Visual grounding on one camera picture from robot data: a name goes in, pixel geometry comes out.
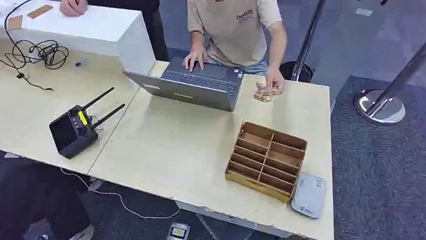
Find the person's left hand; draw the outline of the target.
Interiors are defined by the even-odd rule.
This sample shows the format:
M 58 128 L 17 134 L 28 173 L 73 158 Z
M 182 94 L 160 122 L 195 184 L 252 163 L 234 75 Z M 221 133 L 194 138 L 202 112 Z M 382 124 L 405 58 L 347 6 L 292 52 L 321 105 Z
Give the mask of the person's left hand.
M 268 66 L 266 72 L 266 88 L 277 89 L 280 92 L 284 91 L 285 79 L 280 72 L 279 66 Z

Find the person's hand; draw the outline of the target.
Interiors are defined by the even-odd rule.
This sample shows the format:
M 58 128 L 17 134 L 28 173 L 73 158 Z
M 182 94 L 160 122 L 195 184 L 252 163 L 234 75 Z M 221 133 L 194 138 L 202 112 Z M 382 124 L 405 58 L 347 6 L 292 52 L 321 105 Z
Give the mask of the person's hand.
M 87 0 L 61 0 L 59 9 L 65 16 L 81 16 L 87 11 Z

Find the person's right hand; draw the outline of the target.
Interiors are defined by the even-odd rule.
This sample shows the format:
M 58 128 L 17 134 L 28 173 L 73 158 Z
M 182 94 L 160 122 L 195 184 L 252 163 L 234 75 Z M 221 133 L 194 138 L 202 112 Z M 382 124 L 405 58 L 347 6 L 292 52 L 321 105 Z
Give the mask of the person's right hand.
M 190 53 L 184 58 L 183 66 L 189 72 L 192 72 L 197 65 L 200 69 L 204 69 L 204 61 L 207 58 L 207 51 L 203 43 L 192 45 Z

